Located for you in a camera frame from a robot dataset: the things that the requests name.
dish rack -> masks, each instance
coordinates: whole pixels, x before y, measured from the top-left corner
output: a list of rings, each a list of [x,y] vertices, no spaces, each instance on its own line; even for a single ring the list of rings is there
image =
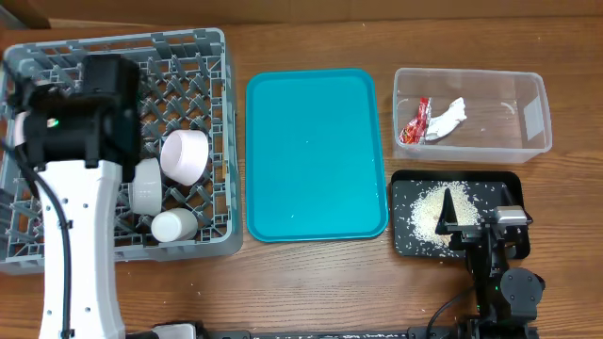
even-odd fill
[[[234,70],[224,35],[217,28],[190,29],[84,40],[14,45],[4,60],[14,73],[78,92],[82,59],[121,54],[148,76],[140,95],[142,158],[159,157],[167,135],[177,129],[204,131],[210,140],[207,168],[193,186],[163,179],[162,210],[185,207],[200,221],[191,240],[159,243],[151,235],[153,217],[134,215],[127,185],[115,212],[115,260],[170,261],[226,255],[243,243],[240,176],[236,163]],[[0,75],[7,98],[12,84]],[[0,105],[12,143],[14,112]],[[7,156],[0,171],[0,271],[43,272],[44,244],[40,203],[31,196],[16,163]]]

clear plastic container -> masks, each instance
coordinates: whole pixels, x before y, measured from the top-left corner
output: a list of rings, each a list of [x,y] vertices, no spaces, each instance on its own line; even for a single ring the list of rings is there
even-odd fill
[[[400,132],[432,98],[432,118],[464,98],[467,119],[449,135],[403,144]],[[543,78],[536,73],[399,69],[394,80],[394,157],[524,163],[553,145]]]

teal plastic tray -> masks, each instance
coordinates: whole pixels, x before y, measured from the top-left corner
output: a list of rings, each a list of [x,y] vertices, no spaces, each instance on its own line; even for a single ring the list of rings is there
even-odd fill
[[[247,227],[265,242],[370,238],[387,225],[375,87],[362,70],[247,86]]]

white cup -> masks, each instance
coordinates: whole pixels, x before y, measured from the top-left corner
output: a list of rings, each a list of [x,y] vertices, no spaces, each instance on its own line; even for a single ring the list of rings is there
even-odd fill
[[[174,208],[153,219],[151,233],[160,242],[189,240],[199,228],[197,218],[185,208]]]
[[[176,182],[191,186],[201,178],[207,165],[209,143],[201,131],[176,130],[161,148],[161,169]]]
[[[161,169],[157,159],[144,159],[136,165],[135,176],[128,186],[130,209],[136,214],[156,216],[161,212]]]

red wrapper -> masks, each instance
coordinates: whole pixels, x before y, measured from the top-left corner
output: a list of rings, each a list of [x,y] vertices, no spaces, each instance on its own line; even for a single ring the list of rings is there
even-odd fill
[[[405,144],[417,144],[427,129],[427,122],[431,111],[431,102],[428,98],[421,98],[418,105],[418,113],[414,119],[406,124],[399,134],[399,140]]]

